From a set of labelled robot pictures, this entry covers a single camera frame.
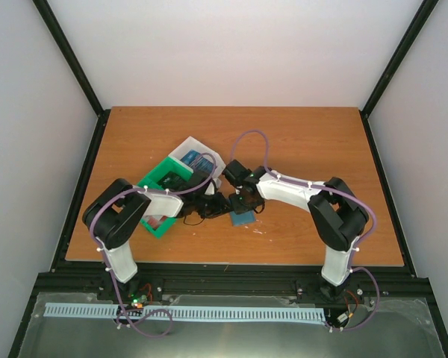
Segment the teal card holder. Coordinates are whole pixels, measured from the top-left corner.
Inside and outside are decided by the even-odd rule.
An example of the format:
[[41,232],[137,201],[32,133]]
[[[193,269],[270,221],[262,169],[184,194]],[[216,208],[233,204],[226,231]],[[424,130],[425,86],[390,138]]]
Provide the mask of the teal card holder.
[[242,225],[248,225],[255,222],[255,214],[253,211],[237,214],[236,212],[230,212],[231,223],[234,227]]

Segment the green bin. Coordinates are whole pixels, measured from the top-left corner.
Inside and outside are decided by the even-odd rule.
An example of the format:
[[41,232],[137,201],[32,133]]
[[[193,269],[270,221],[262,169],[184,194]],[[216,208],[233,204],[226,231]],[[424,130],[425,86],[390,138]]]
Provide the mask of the green bin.
[[186,166],[181,165],[178,161],[166,157],[148,174],[145,175],[137,186],[147,186],[151,189],[167,189],[173,184],[186,182],[190,179],[193,171]]
[[144,216],[140,220],[141,225],[157,239],[160,239],[175,222],[176,218],[167,216]]

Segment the white bin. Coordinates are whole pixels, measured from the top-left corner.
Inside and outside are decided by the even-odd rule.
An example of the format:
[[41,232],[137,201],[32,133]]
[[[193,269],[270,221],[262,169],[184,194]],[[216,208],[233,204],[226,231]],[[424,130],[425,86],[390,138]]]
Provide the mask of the white bin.
[[206,174],[211,173],[215,180],[219,180],[225,168],[223,159],[216,151],[192,136],[171,151],[169,157],[192,172],[197,170]]

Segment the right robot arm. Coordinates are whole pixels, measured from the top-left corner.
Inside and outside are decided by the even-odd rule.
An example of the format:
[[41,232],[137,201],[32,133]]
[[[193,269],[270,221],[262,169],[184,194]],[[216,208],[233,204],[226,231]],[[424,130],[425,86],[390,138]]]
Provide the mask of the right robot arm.
[[322,278],[339,287],[351,273],[353,252],[364,237],[370,208],[359,201],[340,178],[326,182],[302,180],[263,166],[252,171],[234,160],[223,170],[235,188],[229,196],[237,214],[259,212],[267,201],[279,201],[311,214],[317,233],[326,246]]

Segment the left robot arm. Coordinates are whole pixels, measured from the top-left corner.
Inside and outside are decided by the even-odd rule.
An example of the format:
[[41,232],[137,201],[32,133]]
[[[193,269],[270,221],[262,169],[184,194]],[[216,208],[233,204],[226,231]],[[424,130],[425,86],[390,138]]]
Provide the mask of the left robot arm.
[[231,211],[229,200],[207,173],[196,171],[187,180],[168,173],[155,188],[151,183],[138,187],[116,179],[84,211],[82,222],[97,242],[106,270],[114,274],[115,293],[129,301],[140,291],[129,239],[143,217],[181,219],[197,213],[201,219],[214,219]]

